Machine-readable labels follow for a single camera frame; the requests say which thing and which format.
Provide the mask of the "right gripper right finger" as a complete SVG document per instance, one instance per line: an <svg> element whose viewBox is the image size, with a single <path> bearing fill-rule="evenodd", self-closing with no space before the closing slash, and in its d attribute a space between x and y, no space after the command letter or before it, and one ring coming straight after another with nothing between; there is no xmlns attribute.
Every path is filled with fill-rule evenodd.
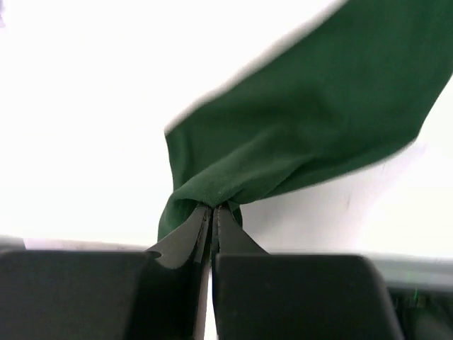
<svg viewBox="0 0 453 340"><path fill-rule="evenodd" d="M359 255L276 254L231 211L214 212L213 303L220 339L402 339L376 267Z"/></svg>

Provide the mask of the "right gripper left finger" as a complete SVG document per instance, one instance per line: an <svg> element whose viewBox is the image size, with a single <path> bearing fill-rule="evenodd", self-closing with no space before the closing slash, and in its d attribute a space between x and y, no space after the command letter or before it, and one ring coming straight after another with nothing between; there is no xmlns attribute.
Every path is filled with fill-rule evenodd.
<svg viewBox="0 0 453 340"><path fill-rule="evenodd" d="M1 253L2 339L202 339L212 210L145 251Z"/></svg>

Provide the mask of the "white green Charlie Brown t-shirt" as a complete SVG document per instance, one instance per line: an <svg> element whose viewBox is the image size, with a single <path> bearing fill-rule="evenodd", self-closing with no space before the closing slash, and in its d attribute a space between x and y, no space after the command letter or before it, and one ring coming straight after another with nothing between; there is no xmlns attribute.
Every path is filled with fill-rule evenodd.
<svg viewBox="0 0 453 340"><path fill-rule="evenodd" d="M166 132L158 236L199 204L240 206L378 162L418 136L452 76L451 1L347 1Z"/></svg>

